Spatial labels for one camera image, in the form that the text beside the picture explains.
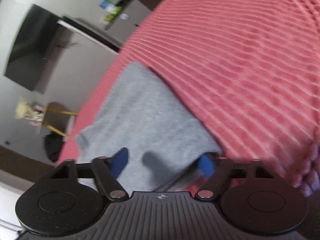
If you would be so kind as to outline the gold leg side table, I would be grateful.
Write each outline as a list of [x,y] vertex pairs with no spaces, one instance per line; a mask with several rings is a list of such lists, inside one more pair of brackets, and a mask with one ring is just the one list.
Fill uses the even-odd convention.
[[46,108],[37,128],[37,133],[40,134],[44,129],[47,129],[63,138],[67,138],[69,137],[77,116],[77,112]]

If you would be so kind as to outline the grey bedside cabinet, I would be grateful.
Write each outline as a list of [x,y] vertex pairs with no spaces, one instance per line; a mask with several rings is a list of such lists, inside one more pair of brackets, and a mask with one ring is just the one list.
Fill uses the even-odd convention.
[[139,0],[131,0],[106,27],[107,33],[118,43],[124,44],[150,14],[151,10]]

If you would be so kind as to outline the yellow wrapped flower bouquet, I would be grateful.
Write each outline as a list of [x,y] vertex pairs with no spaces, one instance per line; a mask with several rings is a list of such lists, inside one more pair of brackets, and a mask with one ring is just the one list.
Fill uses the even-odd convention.
[[42,126],[46,108],[41,105],[30,105],[25,100],[20,99],[15,109],[15,119],[28,120],[35,127]]

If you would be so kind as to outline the black bag on floor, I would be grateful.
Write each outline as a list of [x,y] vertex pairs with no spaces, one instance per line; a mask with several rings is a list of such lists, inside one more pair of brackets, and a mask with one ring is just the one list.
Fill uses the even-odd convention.
[[64,143],[64,137],[54,132],[44,137],[44,150],[53,163],[58,161]]

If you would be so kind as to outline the black wall television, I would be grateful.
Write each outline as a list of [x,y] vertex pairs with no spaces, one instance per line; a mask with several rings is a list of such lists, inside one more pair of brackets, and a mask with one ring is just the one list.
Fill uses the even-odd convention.
[[30,7],[9,55],[7,78],[30,91],[35,90],[61,31],[59,19],[38,5]]

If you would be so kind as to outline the pink ribbed bed blanket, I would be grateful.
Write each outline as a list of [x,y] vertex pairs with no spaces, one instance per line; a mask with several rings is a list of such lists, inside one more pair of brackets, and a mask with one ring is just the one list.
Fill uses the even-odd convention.
[[75,123],[92,123],[130,62],[152,68],[232,159],[261,159],[319,189],[319,0],[164,0],[136,29]]

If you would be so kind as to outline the grey sweatpants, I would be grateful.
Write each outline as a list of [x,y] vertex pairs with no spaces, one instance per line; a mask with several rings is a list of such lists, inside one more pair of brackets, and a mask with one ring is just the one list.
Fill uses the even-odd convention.
[[132,62],[118,76],[93,124],[75,137],[79,163],[129,151],[118,181],[133,191],[168,191],[192,181],[187,169],[205,153],[222,149],[153,71]]

